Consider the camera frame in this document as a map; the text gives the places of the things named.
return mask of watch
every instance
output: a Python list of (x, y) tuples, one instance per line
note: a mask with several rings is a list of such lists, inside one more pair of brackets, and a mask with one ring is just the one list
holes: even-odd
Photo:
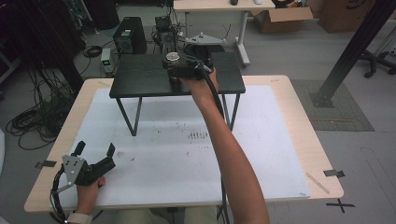
[(67, 223), (78, 223), (78, 224), (91, 224), (92, 216), (80, 214), (80, 213), (70, 213)]

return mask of computer tower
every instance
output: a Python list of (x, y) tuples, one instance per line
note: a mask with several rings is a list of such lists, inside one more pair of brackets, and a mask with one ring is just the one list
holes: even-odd
[(84, 3), (97, 29), (108, 30), (120, 24), (114, 0), (84, 0)]
[(175, 48), (175, 36), (173, 31), (163, 32), (160, 33), (160, 40), (161, 40), (161, 51), (167, 49), (169, 52), (176, 52)]
[(113, 35), (118, 52), (145, 54), (148, 48), (140, 17), (125, 17)]

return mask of black chair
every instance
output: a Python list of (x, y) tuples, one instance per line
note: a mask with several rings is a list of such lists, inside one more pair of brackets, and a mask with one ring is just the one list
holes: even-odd
[(385, 40), (381, 43), (375, 53), (371, 53), (367, 49), (363, 52), (363, 54), (359, 57), (360, 60), (365, 60), (370, 62), (370, 72), (364, 74), (365, 77), (369, 78), (374, 75), (376, 72), (376, 68), (378, 64), (385, 65), (389, 68), (388, 74), (395, 75), (396, 74), (396, 64), (387, 61), (385, 58), (389, 55), (388, 51), (383, 51), (384, 48), (390, 43), (393, 36), (396, 33), (396, 27), (390, 32), (390, 34), (385, 38)]

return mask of metal pole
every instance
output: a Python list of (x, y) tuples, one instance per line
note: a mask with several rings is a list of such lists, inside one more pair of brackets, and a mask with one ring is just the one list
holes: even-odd
[(377, 0), (368, 13), (361, 27), (353, 35), (338, 62), (330, 72), (317, 93), (311, 94), (316, 107), (333, 107), (332, 97), (335, 91), (347, 77), (359, 57), (367, 49), (375, 36), (387, 22), (396, 8), (394, 0)]

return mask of hand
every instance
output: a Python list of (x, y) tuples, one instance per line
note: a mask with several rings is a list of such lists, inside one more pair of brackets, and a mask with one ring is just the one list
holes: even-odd
[(76, 213), (90, 215), (96, 205), (99, 194), (99, 187), (106, 183), (104, 176), (93, 182), (89, 186), (77, 185), (78, 205)]
[[(213, 68), (213, 72), (209, 74), (210, 79), (213, 82), (213, 85), (216, 88), (216, 91), (219, 89), (219, 83), (216, 80), (216, 69)], [(198, 105), (199, 108), (208, 104), (208, 103), (215, 103), (215, 99), (213, 98), (212, 91), (210, 90), (209, 86), (207, 85), (204, 79), (201, 80), (191, 80), (191, 79), (180, 79), (184, 84), (186, 84), (190, 90), (192, 98), (194, 99), (195, 103)]]

